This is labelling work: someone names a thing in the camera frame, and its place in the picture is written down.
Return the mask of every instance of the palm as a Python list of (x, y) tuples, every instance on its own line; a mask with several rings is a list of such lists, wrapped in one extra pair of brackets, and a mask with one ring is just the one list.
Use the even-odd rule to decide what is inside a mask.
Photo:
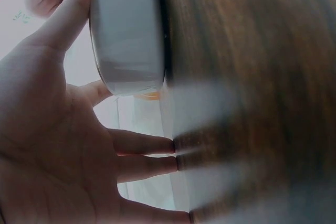
[[(15, 59), (16, 55), (11, 55), (10, 62), (14, 61), (14, 66), (17, 65)], [(84, 87), (67, 85), (60, 88), (65, 83), (60, 64), (55, 61), (44, 64), (42, 69), (54, 70), (48, 85), (42, 88), (44, 70), (30, 72), (29, 76), (33, 76), (28, 80), (32, 82), (30, 86), (40, 87), (40, 92), (21, 90), (17, 95), (24, 93), (28, 98), (21, 104), (27, 109), (18, 110), (22, 114), (13, 111), (18, 113), (16, 118), (23, 119), (16, 120), (16, 123), (30, 129), (25, 132), (31, 134), (21, 134), (20, 137), (13, 136), (10, 131), (3, 134), (9, 143), (9, 160), (19, 164), (13, 166), (10, 163), (11, 169), (6, 169), (6, 176), (10, 178), (5, 186), (9, 199), (6, 205), (18, 204), (13, 194), (20, 195), (22, 208), (34, 213), (25, 223), (76, 223), (79, 219), (80, 223), (139, 223), (140, 216), (144, 223), (185, 220), (185, 213), (172, 215), (169, 211), (127, 201), (117, 190), (117, 182), (176, 171), (174, 157), (144, 156), (172, 153), (172, 142), (160, 137), (106, 129), (93, 112), (93, 106), (110, 95), (104, 85), (95, 82)], [(15, 81), (26, 81), (26, 78)], [(45, 94), (44, 99), (38, 103), (39, 107), (32, 109), (30, 103), (39, 100), (41, 94)], [(48, 117), (28, 120), (34, 114), (44, 115), (46, 111)], [(18, 184), (20, 192), (16, 189), (11, 193), (13, 183)], [(16, 218), (20, 216), (10, 209), (18, 207), (4, 209), (8, 223), (17, 222)]]

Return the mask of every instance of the wooden table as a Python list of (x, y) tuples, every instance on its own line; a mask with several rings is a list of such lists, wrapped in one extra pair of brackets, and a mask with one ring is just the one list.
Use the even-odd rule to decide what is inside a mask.
[(336, 0), (166, 4), (194, 221), (336, 223)]

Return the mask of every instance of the finger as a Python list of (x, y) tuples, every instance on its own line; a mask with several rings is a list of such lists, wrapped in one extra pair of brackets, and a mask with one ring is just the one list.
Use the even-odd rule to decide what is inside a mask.
[(118, 167), (118, 183), (177, 172), (175, 157), (121, 156)]
[(96, 106), (106, 98), (112, 96), (102, 81), (95, 81), (80, 87), (84, 95), (90, 100), (92, 106)]
[(27, 40), (31, 45), (65, 52), (86, 24), (91, 0), (64, 0), (44, 25)]
[(118, 155), (150, 155), (175, 153), (174, 143), (168, 138), (149, 136), (123, 130), (109, 130)]
[(168, 211), (150, 207), (127, 199), (120, 201), (120, 222), (121, 223), (191, 223), (187, 212)]
[(49, 18), (63, 0), (25, 0), (26, 8), (35, 16)]

